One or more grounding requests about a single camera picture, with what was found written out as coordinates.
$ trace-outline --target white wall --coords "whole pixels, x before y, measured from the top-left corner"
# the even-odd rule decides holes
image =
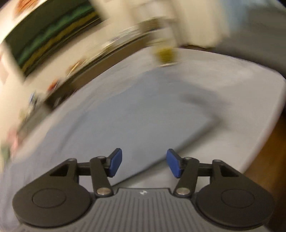
[[[18,0],[11,0],[0,11],[0,41],[22,20],[28,12],[14,18]],[[40,68],[23,82],[23,76],[15,64],[5,43],[1,44],[2,61],[9,72],[6,83],[0,86],[0,140],[6,138],[8,129],[20,123],[20,109],[28,106],[28,99],[35,90],[45,93],[54,79],[64,78],[67,68],[79,60],[91,47],[102,44],[118,32],[134,25],[129,10],[122,0],[93,0],[104,14],[106,21],[75,38],[59,52],[54,54]]]

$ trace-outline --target black circular base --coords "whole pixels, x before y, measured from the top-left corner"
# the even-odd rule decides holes
[[[89,208],[89,192],[72,179],[50,177],[22,188],[13,199],[19,221],[36,227],[59,227],[81,217]]]
[[[245,185],[227,178],[202,188],[196,205],[208,220],[232,229],[251,229],[267,222],[272,214],[272,196],[258,185]]]

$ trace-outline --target green object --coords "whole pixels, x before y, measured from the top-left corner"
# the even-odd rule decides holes
[[[71,39],[102,22],[88,0],[48,0],[5,38],[27,77]]]
[[[1,156],[4,164],[10,161],[10,146],[6,143],[1,144]]]

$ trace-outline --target blue gripper pad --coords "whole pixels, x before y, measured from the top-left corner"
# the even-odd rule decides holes
[[[166,161],[174,177],[180,178],[183,170],[180,168],[181,157],[173,150],[169,149],[166,154]]]
[[[120,148],[115,149],[109,158],[111,159],[111,162],[108,177],[114,177],[122,162],[122,150]]]

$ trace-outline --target white cloth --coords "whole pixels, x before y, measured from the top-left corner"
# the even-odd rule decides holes
[[[214,47],[229,34],[224,8],[219,0],[172,0],[180,29],[189,45]]]

